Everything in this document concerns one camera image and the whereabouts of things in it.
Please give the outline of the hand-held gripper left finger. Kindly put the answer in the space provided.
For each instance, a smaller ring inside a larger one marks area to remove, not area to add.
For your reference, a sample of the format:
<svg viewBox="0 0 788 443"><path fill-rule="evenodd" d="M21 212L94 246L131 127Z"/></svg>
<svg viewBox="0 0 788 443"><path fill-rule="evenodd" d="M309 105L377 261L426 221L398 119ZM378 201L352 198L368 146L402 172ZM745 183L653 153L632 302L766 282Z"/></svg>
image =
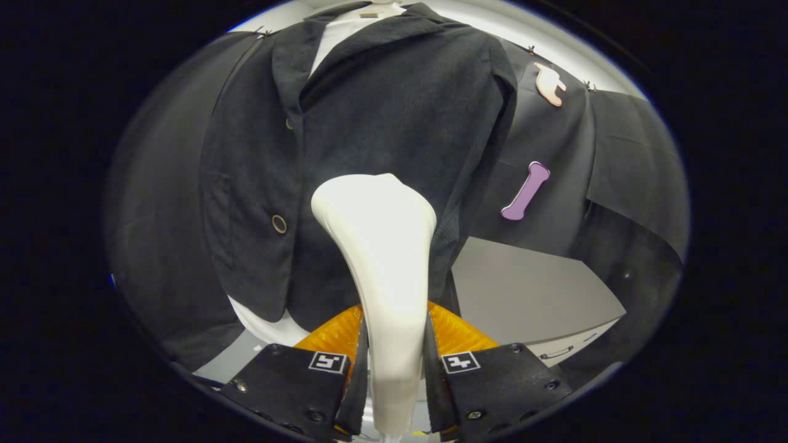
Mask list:
<svg viewBox="0 0 788 443"><path fill-rule="evenodd" d="M367 398L363 314L362 306L352 306L294 346L265 346L220 395L310 441L350 441L362 432Z"/></svg>

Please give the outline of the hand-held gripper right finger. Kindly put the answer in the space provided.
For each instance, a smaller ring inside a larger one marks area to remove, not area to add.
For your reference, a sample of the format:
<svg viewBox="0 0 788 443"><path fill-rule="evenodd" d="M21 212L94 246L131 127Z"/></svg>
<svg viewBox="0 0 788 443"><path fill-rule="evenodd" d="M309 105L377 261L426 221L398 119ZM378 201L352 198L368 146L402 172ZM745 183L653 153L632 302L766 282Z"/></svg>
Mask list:
<svg viewBox="0 0 788 443"><path fill-rule="evenodd" d="M574 392L521 343L496 344L436 303L427 305L425 384L442 441L497 441L526 429Z"/></svg>

